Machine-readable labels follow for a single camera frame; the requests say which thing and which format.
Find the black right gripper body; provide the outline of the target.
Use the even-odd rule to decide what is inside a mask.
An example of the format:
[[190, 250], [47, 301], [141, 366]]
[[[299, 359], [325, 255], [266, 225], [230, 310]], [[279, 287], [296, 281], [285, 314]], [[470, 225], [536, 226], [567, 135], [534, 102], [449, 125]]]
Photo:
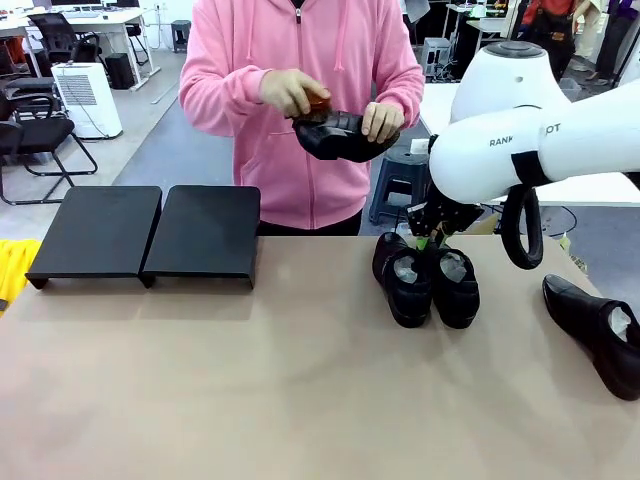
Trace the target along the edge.
[[428, 187], [421, 203], [407, 208], [407, 221], [416, 237], [433, 232], [450, 236], [469, 228], [484, 212], [479, 204], [462, 204], [443, 195], [437, 187]]

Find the person left hand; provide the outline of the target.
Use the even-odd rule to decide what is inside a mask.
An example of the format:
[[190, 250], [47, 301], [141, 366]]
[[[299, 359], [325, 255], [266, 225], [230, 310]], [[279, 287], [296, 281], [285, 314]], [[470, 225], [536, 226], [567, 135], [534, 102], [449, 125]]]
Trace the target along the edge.
[[364, 112], [361, 133], [370, 143], [382, 144], [404, 124], [403, 111], [391, 104], [370, 102]]

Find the person right hand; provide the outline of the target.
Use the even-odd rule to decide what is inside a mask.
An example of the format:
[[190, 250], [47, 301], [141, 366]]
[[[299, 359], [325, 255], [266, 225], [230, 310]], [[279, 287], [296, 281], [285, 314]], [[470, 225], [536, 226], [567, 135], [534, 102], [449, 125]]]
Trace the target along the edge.
[[286, 118], [311, 112], [313, 101], [328, 101], [329, 90], [320, 82], [297, 69], [270, 70], [262, 78], [259, 98]]

